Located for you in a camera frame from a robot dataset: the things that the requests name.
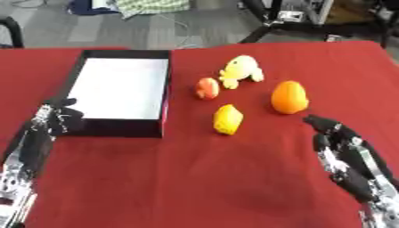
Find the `robotic hand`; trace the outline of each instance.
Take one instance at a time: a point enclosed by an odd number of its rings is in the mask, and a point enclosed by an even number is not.
[[[66,108],[75,99],[44,102],[13,137],[0,173],[0,228],[24,227],[37,197],[33,189],[56,136],[82,126],[83,113]]]
[[[386,162],[355,131],[333,119],[309,115],[313,148],[330,179],[362,204],[363,228],[399,227],[399,182]]]

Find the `chair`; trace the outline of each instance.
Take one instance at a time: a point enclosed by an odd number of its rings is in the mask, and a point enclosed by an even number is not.
[[[0,15],[0,26],[5,26],[9,30],[11,40],[12,40],[11,45],[1,44],[1,41],[0,41],[0,49],[2,49],[2,48],[23,48],[24,47],[23,40],[22,40],[22,32],[20,29],[20,25],[18,24],[17,21],[15,21],[12,17]]]
[[[351,37],[356,34],[378,34],[380,35],[380,44],[387,47],[389,38],[395,32],[395,25],[399,20],[399,1],[397,0],[378,0],[374,2],[371,16],[372,21],[365,22],[347,22],[347,23],[314,23],[314,22],[292,22],[284,21],[279,18],[282,0],[273,0],[272,7],[266,9],[262,0],[241,0],[263,24],[261,27],[252,32],[248,37],[240,43],[255,43],[260,38],[266,36],[276,29],[287,31],[303,31],[323,35],[324,38],[329,35],[337,35],[342,37]],[[379,16],[379,11],[386,7],[389,11],[394,12],[388,20],[384,20]]]

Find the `wire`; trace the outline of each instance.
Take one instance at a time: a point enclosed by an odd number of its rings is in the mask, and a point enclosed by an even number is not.
[[[187,24],[184,24],[184,23],[182,23],[180,21],[177,21],[175,19],[168,18],[165,15],[162,15],[162,14],[156,14],[156,15],[158,15],[161,18],[164,18],[164,19],[167,19],[167,20],[171,20],[173,23],[183,27],[185,29],[185,31],[186,31],[186,37],[185,37],[185,39],[182,42],[180,42],[179,45],[176,46],[176,49],[183,49],[185,46],[187,46],[187,45],[185,45],[185,43],[187,43],[187,41],[189,41],[191,39],[191,37],[192,37],[191,32],[190,32],[190,27]]]
[[[142,9],[139,12],[137,12],[134,15],[126,18],[126,20],[133,18],[134,16],[140,14],[141,12],[143,12],[145,10],[144,6],[141,6],[141,8]],[[184,24],[184,23],[182,23],[180,21],[177,21],[175,19],[172,19],[172,18],[168,18],[167,16],[162,15],[162,14],[155,14],[155,15],[157,15],[157,16],[163,18],[163,19],[166,19],[166,20],[171,20],[173,23],[175,23],[177,25],[180,25],[181,27],[183,27],[185,29],[185,31],[186,31],[185,39],[182,42],[180,42],[179,45],[176,46],[176,49],[185,49],[185,48],[188,48],[188,47],[200,47],[199,45],[195,45],[195,44],[186,45],[186,43],[192,38],[192,35],[191,35],[191,32],[190,32],[190,27],[187,24]]]
[[[22,9],[36,9],[45,5],[48,5],[48,0],[42,0],[41,3],[36,4],[36,5],[24,5],[27,2],[31,2],[34,0],[18,0],[18,1],[11,1],[10,5],[13,7],[17,8],[22,8]]]

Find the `floor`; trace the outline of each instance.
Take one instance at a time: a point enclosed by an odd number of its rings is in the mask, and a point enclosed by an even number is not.
[[[10,6],[0,0],[0,14],[11,15],[23,28],[27,47],[127,46],[134,49],[174,49],[234,44],[260,23],[247,11],[237,9],[235,0],[191,0],[186,12],[139,15],[121,20],[118,14],[76,16],[66,12],[69,0],[49,0],[38,9]],[[0,41],[9,42],[0,28]],[[278,32],[261,42],[304,42],[321,40],[306,34]],[[389,53],[399,61],[399,39]]]

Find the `cardboard box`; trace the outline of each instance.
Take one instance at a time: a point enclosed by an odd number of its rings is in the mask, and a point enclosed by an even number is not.
[[[70,134],[162,137],[169,63],[169,51],[83,51],[59,94],[84,113],[84,129]]]

